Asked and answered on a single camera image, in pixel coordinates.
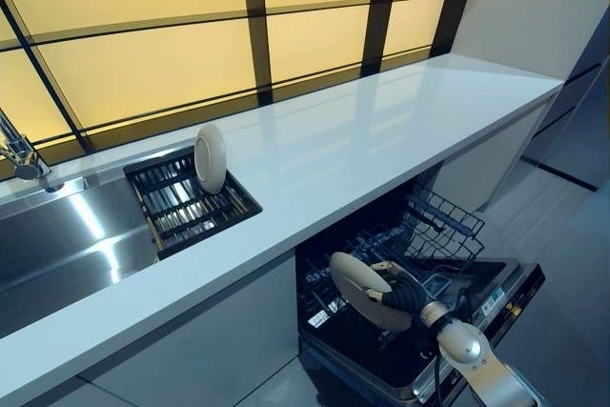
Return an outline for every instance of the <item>stainless steel sink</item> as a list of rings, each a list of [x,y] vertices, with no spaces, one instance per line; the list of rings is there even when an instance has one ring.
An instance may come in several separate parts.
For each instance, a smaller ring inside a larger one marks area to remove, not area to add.
[[[0,337],[158,261],[122,171],[0,206]]]

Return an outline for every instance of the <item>gray floor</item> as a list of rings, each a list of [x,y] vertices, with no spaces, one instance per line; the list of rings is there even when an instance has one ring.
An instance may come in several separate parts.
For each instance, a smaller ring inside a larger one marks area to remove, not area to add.
[[[554,406],[608,407],[610,183],[591,193],[519,163],[481,213],[486,255],[537,262],[547,276],[498,355]],[[302,356],[239,404],[368,406],[338,378]],[[468,391],[454,407],[477,404]]]

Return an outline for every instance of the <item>dishwasher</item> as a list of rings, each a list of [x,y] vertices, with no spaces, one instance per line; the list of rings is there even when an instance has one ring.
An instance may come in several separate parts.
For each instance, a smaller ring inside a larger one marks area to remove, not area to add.
[[[544,282],[539,265],[486,258],[484,222],[408,181],[296,248],[298,329],[302,351],[375,406],[433,406],[434,336],[413,318],[401,333],[360,315],[331,279],[330,256],[345,252],[366,264],[394,261],[435,300],[497,344]],[[466,386],[444,361],[439,390],[450,405]]]

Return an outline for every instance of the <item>robotic arm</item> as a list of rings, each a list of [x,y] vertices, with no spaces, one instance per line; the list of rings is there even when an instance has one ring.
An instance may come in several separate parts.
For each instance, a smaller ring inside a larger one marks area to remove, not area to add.
[[[544,398],[516,370],[494,355],[483,332],[456,319],[440,302],[428,297],[421,284],[394,262],[371,266],[394,281],[392,291],[367,290],[374,302],[418,315],[435,333],[440,354],[466,378],[487,407],[548,407]]]

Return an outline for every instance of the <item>dishwasher basket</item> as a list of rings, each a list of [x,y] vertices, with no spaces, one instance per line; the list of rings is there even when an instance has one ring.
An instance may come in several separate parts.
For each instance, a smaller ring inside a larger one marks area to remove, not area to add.
[[[392,260],[424,282],[433,273],[461,274],[483,250],[477,240],[484,225],[481,219],[428,189],[407,185],[298,248],[296,288],[301,325],[318,328],[333,315],[353,312],[331,279],[333,252],[350,253],[369,265]],[[368,323],[360,325],[369,327]]]

